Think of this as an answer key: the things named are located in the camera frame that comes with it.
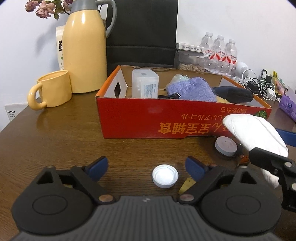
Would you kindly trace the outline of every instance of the white round speaker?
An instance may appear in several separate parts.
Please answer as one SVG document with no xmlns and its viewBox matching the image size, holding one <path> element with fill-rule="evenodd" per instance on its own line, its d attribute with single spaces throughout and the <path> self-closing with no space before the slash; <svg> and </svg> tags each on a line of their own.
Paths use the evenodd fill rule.
<svg viewBox="0 0 296 241">
<path fill-rule="evenodd" d="M 249 67 L 244 63 L 244 62 L 237 62 L 236 66 L 235 66 L 235 75 L 238 76 L 238 77 L 242 77 L 242 74 L 245 70 L 247 70 Z M 249 75 L 249 70 L 247 70 L 245 73 L 244 73 L 244 76 L 243 78 L 247 77 Z"/>
</svg>

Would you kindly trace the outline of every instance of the white charger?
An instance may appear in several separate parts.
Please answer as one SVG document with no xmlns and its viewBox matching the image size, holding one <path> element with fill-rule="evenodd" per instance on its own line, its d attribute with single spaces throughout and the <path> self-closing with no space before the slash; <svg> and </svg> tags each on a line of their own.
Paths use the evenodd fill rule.
<svg viewBox="0 0 296 241">
<path fill-rule="evenodd" d="M 276 93 L 274 90 L 267 88 L 266 90 L 266 95 L 268 99 L 271 99 L 272 101 L 276 100 Z"/>
</svg>

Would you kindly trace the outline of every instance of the purple package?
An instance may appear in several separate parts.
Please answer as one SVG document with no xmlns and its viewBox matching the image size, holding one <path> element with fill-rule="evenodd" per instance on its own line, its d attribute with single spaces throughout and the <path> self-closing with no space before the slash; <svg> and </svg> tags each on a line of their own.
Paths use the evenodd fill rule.
<svg viewBox="0 0 296 241">
<path fill-rule="evenodd" d="M 181 95 L 180 100 L 217 102 L 217 98 L 211 87 L 205 79 L 201 77 L 169 84 L 166 86 L 166 91 L 168 95 L 178 92 Z"/>
<path fill-rule="evenodd" d="M 296 121 L 296 104 L 288 96 L 282 96 L 279 108 Z"/>
</svg>

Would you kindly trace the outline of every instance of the small yellow item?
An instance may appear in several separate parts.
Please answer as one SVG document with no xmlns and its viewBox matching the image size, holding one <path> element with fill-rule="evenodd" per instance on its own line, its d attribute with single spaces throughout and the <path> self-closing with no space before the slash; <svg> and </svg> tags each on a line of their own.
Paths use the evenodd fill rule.
<svg viewBox="0 0 296 241">
<path fill-rule="evenodd" d="M 179 195 L 182 195 L 185 191 L 187 191 L 190 187 L 192 187 L 196 181 L 194 181 L 192 178 L 188 177 L 186 181 L 183 183 L 179 190 Z"/>
<path fill-rule="evenodd" d="M 218 102 L 218 103 L 229 103 L 228 100 L 223 99 L 223 98 L 221 98 L 221 97 L 219 97 L 219 96 L 216 96 L 216 99 L 217 99 L 217 102 Z"/>
</svg>

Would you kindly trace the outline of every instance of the cardboard box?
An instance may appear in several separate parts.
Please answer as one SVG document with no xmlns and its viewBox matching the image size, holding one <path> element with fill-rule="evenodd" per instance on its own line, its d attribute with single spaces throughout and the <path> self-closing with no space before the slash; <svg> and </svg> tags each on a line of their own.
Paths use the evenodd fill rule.
<svg viewBox="0 0 296 241">
<path fill-rule="evenodd" d="M 96 95 L 104 138 L 185 138 L 187 136 L 231 136 L 222 124 L 232 113 L 267 118 L 271 107 L 255 96 L 250 103 L 229 104 L 173 99 L 131 98 L 132 71 L 118 66 Z M 181 69 L 150 68 L 159 75 L 159 95 L 175 74 L 203 77 L 210 87 L 237 86 L 233 80 L 211 73 Z"/>
</svg>

